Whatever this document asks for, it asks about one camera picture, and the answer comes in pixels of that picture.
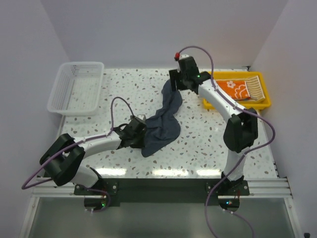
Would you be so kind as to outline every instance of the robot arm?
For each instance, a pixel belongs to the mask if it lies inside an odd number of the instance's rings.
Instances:
[[[101,176],[92,168],[81,166],[83,159],[107,150],[117,150],[124,147],[143,148],[146,132],[145,116],[132,117],[125,128],[115,127],[109,136],[107,132],[93,137],[71,137],[61,135],[40,159],[42,165],[47,159],[69,145],[74,145],[65,153],[51,160],[45,167],[45,172],[57,186],[68,182],[80,184],[88,188],[102,189],[105,185]]]
[[[179,69],[169,71],[172,90],[191,90],[196,94],[206,98],[221,114],[227,123],[223,140],[228,147],[228,157],[222,177],[227,175],[237,164],[242,154],[253,145],[258,137],[258,122],[256,117],[242,113],[237,108],[245,109],[242,105],[235,102],[220,87],[214,79],[216,88],[225,95],[222,98],[211,83],[211,75],[208,72],[199,72],[193,57],[181,57],[177,60]],[[243,167],[245,159],[227,178],[229,186],[243,180]]]

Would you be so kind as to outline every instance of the red cap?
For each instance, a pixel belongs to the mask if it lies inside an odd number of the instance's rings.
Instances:
[[[179,57],[180,57],[180,53],[177,52],[177,53],[175,54],[175,57],[174,57],[175,61],[178,61],[178,60],[179,60]]]

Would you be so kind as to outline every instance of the dark blue cloth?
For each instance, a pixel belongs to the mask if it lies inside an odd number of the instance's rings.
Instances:
[[[156,114],[146,119],[147,132],[145,134],[145,147],[142,155],[148,157],[159,149],[177,139],[180,133],[180,125],[174,117],[182,105],[182,96],[179,91],[172,92],[170,80],[162,89],[163,107]]]

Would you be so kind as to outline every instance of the white plastic basket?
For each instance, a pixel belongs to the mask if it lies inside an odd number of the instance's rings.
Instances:
[[[65,116],[85,116],[96,112],[104,64],[69,62],[60,66],[48,102],[48,110]]]

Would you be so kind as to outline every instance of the yellow tray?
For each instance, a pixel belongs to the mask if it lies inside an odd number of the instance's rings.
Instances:
[[[246,108],[254,108],[256,110],[262,110],[264,108],[268,108],[271,106],[271,100],[269,98],[266,85],[264,83],[263,76],[260,72],[214,72],[213,73],[213,78],[215,80],[217,79],[237,79],[237,78],[249,78],[249,77],[254,77],[258,76],[260,80],[260,84],[264,93],[265,99],[262,100],[259,103],[255,103],[252,101],[240,101],[239,103],[243,105]],[[207,100],[204,98],[203,99],[203,104],[205,109],[214,109],[212,104],[207,102]]]

